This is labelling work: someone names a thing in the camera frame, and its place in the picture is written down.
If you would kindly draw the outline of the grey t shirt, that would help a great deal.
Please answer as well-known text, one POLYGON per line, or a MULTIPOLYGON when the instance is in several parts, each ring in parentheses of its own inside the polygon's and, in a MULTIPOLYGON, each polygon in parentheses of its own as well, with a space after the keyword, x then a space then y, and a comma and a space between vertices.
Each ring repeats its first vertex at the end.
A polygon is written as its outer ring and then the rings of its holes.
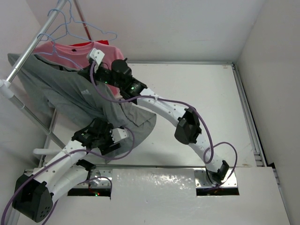
POLYGON ((157 116, 130 102, 116 103, 108 86, 99 83, 94 88, 76 70, 54 64, 32 54, 17 75, 34 106, 44 114, 51 108, 79 128, 88 126, 94 118, 101 118, 115 128, 125 126, 132 131, 121 141, 121 147, 107 157, 114 158, 140 145, 153 131, 157 116))

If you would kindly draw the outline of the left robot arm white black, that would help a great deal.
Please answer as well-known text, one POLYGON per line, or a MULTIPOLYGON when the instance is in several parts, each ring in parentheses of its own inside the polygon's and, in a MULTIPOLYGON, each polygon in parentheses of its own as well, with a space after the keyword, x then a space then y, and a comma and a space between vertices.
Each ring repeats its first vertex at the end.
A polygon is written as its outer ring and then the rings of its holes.
POLYGON ((43 221, 60 197, 89 179, 96 169, 84 157, 92 149, 99 149, 99 155, 104 156, 118 149, 126 138, 128 133, 124 128, 114 128, 111 123, 94 119, 76 131, 64 149, 46 165, 18 178, 12 207, 37 223, 43 221))

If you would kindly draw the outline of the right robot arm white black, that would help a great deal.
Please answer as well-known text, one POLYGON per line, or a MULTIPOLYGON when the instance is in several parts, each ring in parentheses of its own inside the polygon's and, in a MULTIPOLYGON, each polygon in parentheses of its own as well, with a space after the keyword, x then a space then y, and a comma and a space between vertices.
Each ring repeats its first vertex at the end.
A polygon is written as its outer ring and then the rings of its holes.
POLYGON ((90 65, 78 74, 93 85, 102 82, 119 88, 124 102, 150 109, 169 121, 175 127, 175 139, 192 148, 204 162, 209 181, 216 186, 222 184, 229 165, 214 152, 208 127, 193 106, 161 98, 146 84, 132 76, 132 70, 126 60, 114 60, 110 68, 90 60, 90 65))

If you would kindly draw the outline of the pink t shirt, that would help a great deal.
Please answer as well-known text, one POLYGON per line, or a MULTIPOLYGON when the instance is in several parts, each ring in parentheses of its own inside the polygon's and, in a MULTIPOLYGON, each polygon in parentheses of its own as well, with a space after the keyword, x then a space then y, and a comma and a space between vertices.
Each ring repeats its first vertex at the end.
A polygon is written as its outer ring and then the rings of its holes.
POLYGON ((110 69, 114 60, 122 60, 124 56, 119 48, 107 43, 107 41, 94 41, 75 45, 62 45, 49 41, 36 47, 33 53, 41 55, 50 62, 79 70, 89 65, 87 55, 92 49, 96 48, 105 54, 102 62, 105 68, 110 69))

